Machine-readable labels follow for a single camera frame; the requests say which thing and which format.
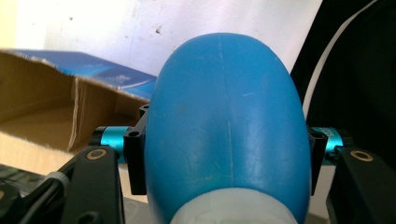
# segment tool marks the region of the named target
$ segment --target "white cap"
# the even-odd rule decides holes
[[[254,189],[217,189],[185,203],[171,224],[297,223],[277,199]]]

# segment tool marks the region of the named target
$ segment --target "cardboard box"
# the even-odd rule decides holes
[[[79,52],[0,50],[0,163],[46,175],[99,126],[134,126],[156,77]]]

